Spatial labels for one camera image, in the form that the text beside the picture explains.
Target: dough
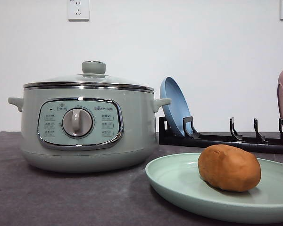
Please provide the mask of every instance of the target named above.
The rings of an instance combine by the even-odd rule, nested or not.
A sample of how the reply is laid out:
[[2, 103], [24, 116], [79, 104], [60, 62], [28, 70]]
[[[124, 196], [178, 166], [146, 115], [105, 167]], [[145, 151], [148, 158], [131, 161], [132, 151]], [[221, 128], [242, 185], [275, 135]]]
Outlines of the dough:
[[201, 177], [214, 187], [244, 192], [254, 188], [261, 179], [261, 167], [256, 157], [229, 145], [212, 145], [198, 159]]

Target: black dish rack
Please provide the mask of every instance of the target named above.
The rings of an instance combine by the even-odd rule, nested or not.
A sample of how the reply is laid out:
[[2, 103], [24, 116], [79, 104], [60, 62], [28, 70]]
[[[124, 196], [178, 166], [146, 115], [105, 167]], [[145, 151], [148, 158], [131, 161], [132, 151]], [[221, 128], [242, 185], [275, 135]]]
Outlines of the black dish rack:
[[[280, 138], [266, 138], [258, 132], [258, 120], [254, 118], [255, 137], [239, 135], [234, 128], [234, 118], [230, 118], [231, 136], [201, 134], [193, 125], [193, 117], [183, 118], [184, 137], [176, 136], [166, 118], [159, 118], [159, 144], [178, 145], [188, 147], [208, 147], [210, 145], [224, 144], [231, 145], [249, 152], [283, 154], [283, 119], [279, 119]], [[189, 134], [186, 124], [190, 123], [193, 133]]]

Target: cooker lid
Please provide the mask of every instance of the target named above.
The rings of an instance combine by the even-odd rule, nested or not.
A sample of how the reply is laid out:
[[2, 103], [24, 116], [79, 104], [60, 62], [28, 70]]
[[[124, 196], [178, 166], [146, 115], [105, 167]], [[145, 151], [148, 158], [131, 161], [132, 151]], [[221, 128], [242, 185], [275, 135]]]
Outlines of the cooker lid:
[[134, 90], [147, 90], [153, 92], [153, 88], [137, 84], [133, 81], [105, 75], [106, 64], [100, 61], [85, 61], [82, 63], [82, 74], [67, 77], [57, 77], [40, 82], [28, 83], [24, 88], [67, 88], [72, 86], [82, 87], [112, 87]]

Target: countertop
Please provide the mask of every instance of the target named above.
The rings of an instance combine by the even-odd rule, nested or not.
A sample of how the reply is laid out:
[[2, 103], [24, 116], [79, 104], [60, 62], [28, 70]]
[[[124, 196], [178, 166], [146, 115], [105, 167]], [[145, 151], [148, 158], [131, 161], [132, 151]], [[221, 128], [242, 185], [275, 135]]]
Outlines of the countertop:
[[[159, 145], [136, 166], [67, 174], [30, 166], [21, 155], [20, 136], [20, 132], [0, 132], [0, 226], [245, 225], [187, 212], [150, 186], [145, 174], [148, 162], [174, 153], [198, 153], [203, 148]], [[254, 154], [283, 163], [282, 154]]]

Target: control panel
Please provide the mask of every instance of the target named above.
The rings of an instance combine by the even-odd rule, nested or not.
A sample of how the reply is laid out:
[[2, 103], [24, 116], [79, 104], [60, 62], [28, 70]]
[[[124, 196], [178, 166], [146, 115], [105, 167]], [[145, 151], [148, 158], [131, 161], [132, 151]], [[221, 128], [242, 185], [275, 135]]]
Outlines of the control panel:
[[40, 109], [38, 134], [49, 148], [105, 148], [123, 133], [120, 107], [112, 100], [72, 97], [51, 99]]

